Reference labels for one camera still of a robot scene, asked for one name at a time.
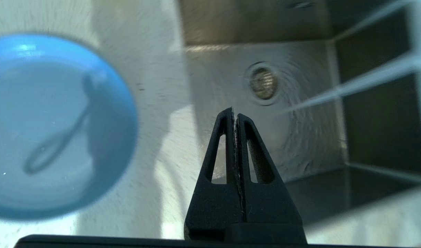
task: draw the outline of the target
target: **blue plastic bowl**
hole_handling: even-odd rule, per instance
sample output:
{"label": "blue plastic bowl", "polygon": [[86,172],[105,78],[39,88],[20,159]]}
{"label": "blue plastic bowl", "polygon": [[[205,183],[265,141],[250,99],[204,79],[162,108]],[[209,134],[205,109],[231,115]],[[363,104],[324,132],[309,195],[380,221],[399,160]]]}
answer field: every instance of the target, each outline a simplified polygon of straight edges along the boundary
{"label": "blue plastic bowl", "polygon": [[123,175],[135,103],[116,71],[61,38],[0,38],[0,218],[62,215]]}

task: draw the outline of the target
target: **metal surface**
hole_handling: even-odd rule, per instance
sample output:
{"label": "metal surface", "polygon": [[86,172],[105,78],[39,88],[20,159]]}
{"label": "metal surface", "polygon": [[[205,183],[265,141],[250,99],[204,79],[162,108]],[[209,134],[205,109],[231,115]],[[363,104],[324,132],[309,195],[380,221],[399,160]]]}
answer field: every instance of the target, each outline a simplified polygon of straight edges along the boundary
{"label": "metal surface", "polygon": [[421,174],[421,125],[416,77],[344,98],[351,162]]}
{"label": "metal surface", "polygon": [[332,33],[337,35],[375,13],[392,0],[326,0]]}
{"label": "metal surface", "polygon": [[336,43],[341,83],[397,58],[411,49],[406,10]]}
{"label": "metal surface", "polygon": [[288,182],[286,187],[303,222],[310,226],[418,185],[421,183],[346,167]]}
{"label": "metal surface", "polygon": [[272,98],[278,89],[276,75],[266,67],[255,69],[250,76],[250,89],[262,100]]}
{"label": "metal surface", "polygon": [[[232,106],[255,122],[285,181],[343,166],[333,103],[277,115],[332,87],[323,41],[192,46],[186,58],[202,155],[213,120]],[[245,87],[246,70],[260,61],[274,70],[279,84],[267,105]],[[215,174],[224,175],[224,157],[217,157]]]}
{"label": "metal surface", "polygon": [[325,38],[323,0],[181,0],[186,44],[232,44]]}

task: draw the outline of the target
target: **sink drain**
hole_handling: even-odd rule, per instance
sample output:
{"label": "sink drain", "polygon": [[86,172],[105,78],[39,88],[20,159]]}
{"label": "sink drain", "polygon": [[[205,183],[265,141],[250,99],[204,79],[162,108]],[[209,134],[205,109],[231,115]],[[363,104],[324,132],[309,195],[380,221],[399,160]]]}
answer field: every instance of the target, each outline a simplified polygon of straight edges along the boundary
{"label": "sink drain", "polygon": [[265,67],[256,69],[251,76],[250,89],[263,100],[272,98],[278,90],[276,75]]}
{"label": "sink drain", "polygon": [[267,62],[258,62],[247,69],[246,89],[261,105],[272,104],[278,94],[279,82],[275,67]]}

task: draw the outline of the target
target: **stainless steel sink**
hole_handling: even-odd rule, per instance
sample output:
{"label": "stainless steel sink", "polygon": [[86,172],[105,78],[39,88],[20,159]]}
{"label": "stainless steel sink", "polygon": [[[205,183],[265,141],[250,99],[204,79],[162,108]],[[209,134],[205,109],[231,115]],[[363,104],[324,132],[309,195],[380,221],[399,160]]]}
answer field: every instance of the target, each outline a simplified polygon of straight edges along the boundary
{"label": "stainless steel sink", "polygon": [[[421,185],[421,1],[179,5],[202,157],[232,106],[305,224]],[[212,182],[226,182],[224,138]]]}

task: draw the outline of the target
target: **drain strainer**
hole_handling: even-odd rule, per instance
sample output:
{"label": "drain strainer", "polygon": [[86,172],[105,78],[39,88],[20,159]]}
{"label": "drain strainer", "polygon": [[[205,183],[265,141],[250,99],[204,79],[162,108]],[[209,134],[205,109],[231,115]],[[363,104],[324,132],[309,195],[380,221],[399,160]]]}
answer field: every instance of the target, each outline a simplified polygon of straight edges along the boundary
{"label": "drain strainer", "polygon": [[267,62],[258,62],[247,69],[246,89],[261,105],[272,104],[278,94],[279,82],[275,67]]}
{"label": "drain strainer", "polygon": [[265,67],[256,69],[251,76],[250,89],[257,97],[269,100],[278,89],[276,75]]}

